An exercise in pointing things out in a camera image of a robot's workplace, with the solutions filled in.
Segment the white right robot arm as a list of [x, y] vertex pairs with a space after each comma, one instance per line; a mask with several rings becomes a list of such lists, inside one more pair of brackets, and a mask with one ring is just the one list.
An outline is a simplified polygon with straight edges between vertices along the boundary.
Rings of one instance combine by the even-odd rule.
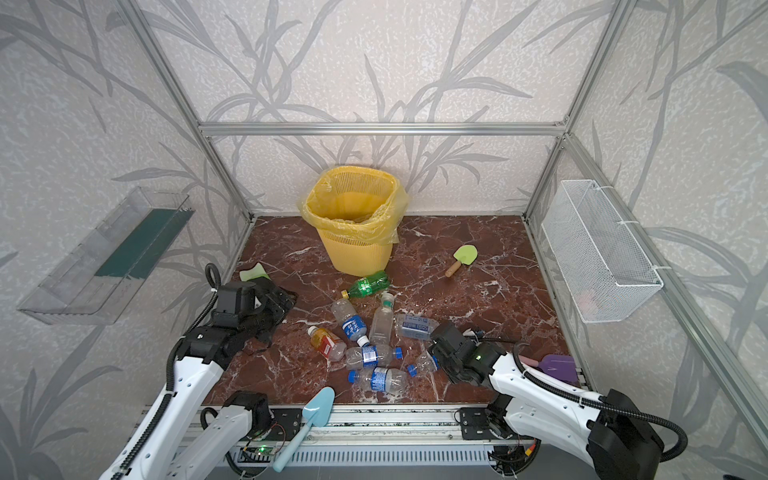
[[567, 384], [526, 365], [524, 343], [505, 350], [444, 323], [430, 353], [454, 384], [495, 391], [484, 415], [502, 440], [550, 444], [592, 467], [601, 479], [652, 479], [660, 464], [682, 455], [688, 436], [676, 423], [642, 412], [625, 394]]

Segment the yellow tea bottle red label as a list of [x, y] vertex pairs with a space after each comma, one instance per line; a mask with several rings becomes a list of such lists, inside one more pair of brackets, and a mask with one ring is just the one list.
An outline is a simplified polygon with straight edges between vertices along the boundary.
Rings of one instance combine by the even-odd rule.
[[326, 360], [338, 363], [344, 359], [347, 348], [346, 343], [333, 332], [325, 328], [310, 326], [307, 329], [307, 334], [312, 348], [319, 352]]

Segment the soda water bottle blue label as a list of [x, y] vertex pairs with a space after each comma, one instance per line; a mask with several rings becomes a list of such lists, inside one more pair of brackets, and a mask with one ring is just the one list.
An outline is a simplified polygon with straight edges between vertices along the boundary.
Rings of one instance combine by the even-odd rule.
[[431, 334], [440, 325], [436, 320], [412, 314], [395, 316], [395, 333], [399, 338], [429, 341]]

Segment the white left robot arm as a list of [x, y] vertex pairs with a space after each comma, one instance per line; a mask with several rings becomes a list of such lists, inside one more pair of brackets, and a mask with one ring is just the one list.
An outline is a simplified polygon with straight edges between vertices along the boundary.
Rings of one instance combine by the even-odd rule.
[[203, 479], [243, 438], [267, 434], [274, 417], [263, 393], [238, 391], [203, 433], [180, 446], [234, 357], [257, 339], [270, 344], [298, 296], [266, 277], [213, 285], [213, 296], [172, 347], [165, 386], [105, 479]]

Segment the crushed bottle blue label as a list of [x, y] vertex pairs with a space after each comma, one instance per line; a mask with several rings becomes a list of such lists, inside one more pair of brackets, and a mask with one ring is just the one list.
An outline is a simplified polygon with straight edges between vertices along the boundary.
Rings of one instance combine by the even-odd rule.
[[412, 364], [407, 366], [411, 377], [422, 377], [433, 374], [440, 369], [437, 358], [428, 351], [422, 352]]

